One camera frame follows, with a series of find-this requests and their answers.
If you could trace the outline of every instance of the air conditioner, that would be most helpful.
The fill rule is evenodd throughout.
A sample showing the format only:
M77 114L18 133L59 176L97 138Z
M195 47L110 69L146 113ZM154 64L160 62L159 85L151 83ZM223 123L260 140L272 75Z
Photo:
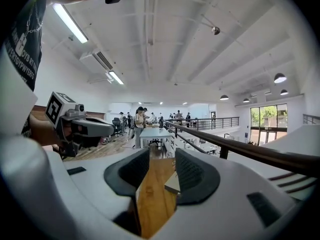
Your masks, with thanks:
M92 74L105 74L110 70L114 70L113 62L108 54L99 49L92 52L85 52L80 57L80 61Z

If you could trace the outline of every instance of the railing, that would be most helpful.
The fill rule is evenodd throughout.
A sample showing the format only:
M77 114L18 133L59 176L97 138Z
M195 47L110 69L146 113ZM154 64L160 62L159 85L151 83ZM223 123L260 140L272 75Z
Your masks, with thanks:
M248 145L243 142L218 137L203 131L195 130L194 128L172 123L168 120L164 121L164 123L167 127L175 128L174 132L176 137L178 136L179 129L181 132L184 131L221 147L220 158L227 159L228 152L232 151L244 157L293 173L315 178L318 178L320 175L320 157L318 156L279 152L262 146Z
M166 121L173 124L186 126L187 128L192 128L198 131L239 126L239 117L169 119Z
M320 116L303 114L304 125L320 125Z

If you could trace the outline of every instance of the black t-shirt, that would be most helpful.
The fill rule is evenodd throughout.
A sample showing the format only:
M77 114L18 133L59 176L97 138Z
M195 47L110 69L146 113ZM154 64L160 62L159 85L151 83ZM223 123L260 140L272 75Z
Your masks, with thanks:
M34 91L37 71L41 61L42 28L37 30L43 21L46 10L46 0L36 0L26 6L13 23L9 36L4 41L6 51L24 82ZM29 117L26 120L22 135L29 137L31 129Z

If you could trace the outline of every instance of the window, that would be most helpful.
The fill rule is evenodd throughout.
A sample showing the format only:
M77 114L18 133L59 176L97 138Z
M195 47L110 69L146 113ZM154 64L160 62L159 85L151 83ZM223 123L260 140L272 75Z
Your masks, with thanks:
M251 113L250 141L263 145L287 135L287 104L253 107Z

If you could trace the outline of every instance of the security camera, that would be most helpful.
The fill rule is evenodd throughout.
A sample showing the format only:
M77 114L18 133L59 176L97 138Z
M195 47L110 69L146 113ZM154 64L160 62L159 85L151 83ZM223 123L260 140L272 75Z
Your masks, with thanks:
M211 32L216 36L220 33L220 28L218 28L217 26L214 26Z

